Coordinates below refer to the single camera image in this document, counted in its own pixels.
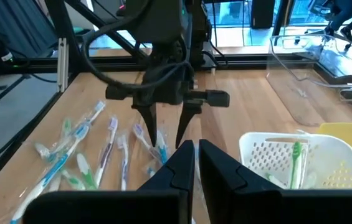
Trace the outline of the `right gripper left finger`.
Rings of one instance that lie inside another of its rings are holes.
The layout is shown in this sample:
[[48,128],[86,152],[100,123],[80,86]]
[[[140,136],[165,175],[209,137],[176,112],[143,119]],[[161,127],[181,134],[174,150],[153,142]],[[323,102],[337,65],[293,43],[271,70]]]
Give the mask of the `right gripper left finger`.
[[181,189],[191,192],[194,183],[194,143],[185,140],[165,165],[138,190]]

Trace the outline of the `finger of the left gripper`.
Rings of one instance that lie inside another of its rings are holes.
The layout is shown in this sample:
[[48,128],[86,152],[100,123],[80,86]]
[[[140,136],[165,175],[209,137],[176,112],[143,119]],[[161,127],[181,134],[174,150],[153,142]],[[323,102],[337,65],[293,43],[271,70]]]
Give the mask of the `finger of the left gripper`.
[[182,112],[179,119],[178,130],[176,134],[175,148],[178,148],[184,136],[189,122],[195,114],[202,113],[202,100],[186,100],[183,102]]
[[156,146],[156,140],[157,140],[156,104],[155,103],[152,103],[150,105],[132,104],[131,107],[137,110],[142,116],[146,124],[151,143],[153,146]]

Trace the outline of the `white mesh basket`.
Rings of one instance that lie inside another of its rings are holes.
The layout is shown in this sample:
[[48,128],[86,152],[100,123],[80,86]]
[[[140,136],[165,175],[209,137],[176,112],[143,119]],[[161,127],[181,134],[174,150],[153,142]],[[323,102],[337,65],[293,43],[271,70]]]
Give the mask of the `white mesh basket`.
[[261,177],[266,172],[274,175],[291,189],[292,151],[297,141],[303,149],[298,189],[352,189],[352,147],[330,135],[245,133],[239,139],[240,161]]

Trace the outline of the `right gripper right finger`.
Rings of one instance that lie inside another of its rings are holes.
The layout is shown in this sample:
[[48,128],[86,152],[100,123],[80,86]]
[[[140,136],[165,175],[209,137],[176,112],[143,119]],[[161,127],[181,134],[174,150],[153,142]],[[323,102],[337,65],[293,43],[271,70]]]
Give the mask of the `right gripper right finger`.
[[199,166],[201,181],[205,187],[209,186],[209,181],[213,181],[214,187],[224,184],[230,190],[282,189],[251,171],[207,139],[199,141]]

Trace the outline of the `green toothbrush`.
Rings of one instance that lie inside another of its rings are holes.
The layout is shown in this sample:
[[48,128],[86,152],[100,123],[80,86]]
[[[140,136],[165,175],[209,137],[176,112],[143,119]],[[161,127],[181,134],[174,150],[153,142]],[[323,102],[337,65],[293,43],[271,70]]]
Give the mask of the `green toothbrush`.
[[62,123],[62,130],[61,130],[61,144],[63,144],[70,133],[72,132],[72,120],[70,118],[65,118]]
[[97,185],[96,185],[92,170],[85,156],[82,153],[78,153],[76,158],[77,158],[78,168],[81,172],[83,180],[86,183],[86,189],[97,190]]
[[292,171],[290,178],[290,188],[298,189],[302,180],[303,169],[303,149],[301,142],[297,141],[293,144],[292,151]]
[[265,178],[270,181],[271,183],[275,184],[276,186],[282,188],[282,189],[288,189],[288,186],[286,184],[284,184],[283,182],[281,182],[280,180],[278,180],[278,178],[276,178],[274,175],[269,174],[268,172],[265,173]]
[[61,174],[71,188],[74,190],[85,190],[83,182],[77,176],[70,174],[66,169],[62,169]]

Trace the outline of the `purple toothbrush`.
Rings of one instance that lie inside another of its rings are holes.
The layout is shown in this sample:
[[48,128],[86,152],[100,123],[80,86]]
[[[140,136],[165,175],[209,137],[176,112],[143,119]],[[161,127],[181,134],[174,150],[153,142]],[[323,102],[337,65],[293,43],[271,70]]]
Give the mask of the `purple toothbrush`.
[[141,127],[140,124],[134,124],[133,125],[133,133],[135,134],[136,138],[142,143],[144,148],[155,158],[155,159],[160,159],[160,154],[159,152],[156,151],[156,149],[148,143],[148,141],[145,139],[144,131],[143,128]]
[[101,184],[103,173],[105,171],[105,167],[107,165],[107,162],[110,157],[110,153],[113,148],[113,143],[115,141],[117,129],[118,129],[118,118],[116,116],[112,116],[110,118],[110,122],[108,126],[108,130],[109,130],[108,140],[105,147],[103,148],[102,155],[100,157],[100,163],[95,173],[95,182],[97,187],[99,187]]
[[129,168],[129,147],[128,147],[128,136],[122,134],[117,139],[119,150],[122,153],[121,162],[121,191],[125,191],[128,185],[128,168]]

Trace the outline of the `clear plastic bin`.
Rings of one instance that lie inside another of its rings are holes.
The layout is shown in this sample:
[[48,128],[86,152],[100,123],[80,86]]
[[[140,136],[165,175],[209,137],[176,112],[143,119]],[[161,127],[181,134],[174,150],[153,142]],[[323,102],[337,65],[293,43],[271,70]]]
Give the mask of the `clear plastic bin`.
[[335,78],[352,75],[352,55],[329,35],[276,35],[270,38],[267,81],[292,118],[304,126],[352,122],[352,100],[340,95],[349,85]]

